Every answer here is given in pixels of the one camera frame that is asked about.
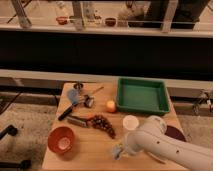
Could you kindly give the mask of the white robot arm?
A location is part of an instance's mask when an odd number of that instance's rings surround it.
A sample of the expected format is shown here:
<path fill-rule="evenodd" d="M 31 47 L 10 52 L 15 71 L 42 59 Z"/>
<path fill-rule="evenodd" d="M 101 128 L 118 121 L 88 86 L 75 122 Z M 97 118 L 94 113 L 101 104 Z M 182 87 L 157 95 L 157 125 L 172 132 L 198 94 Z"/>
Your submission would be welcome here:
<path fill-rule="evenodd" d="M 166 122 L 158 116 L 148 117 L 137 129 L 125 134 L 122 146 L 129 155 L 146 150 L 190 169 L 213 171 L 213 150 L 171 138 L 165 134 Z"/>

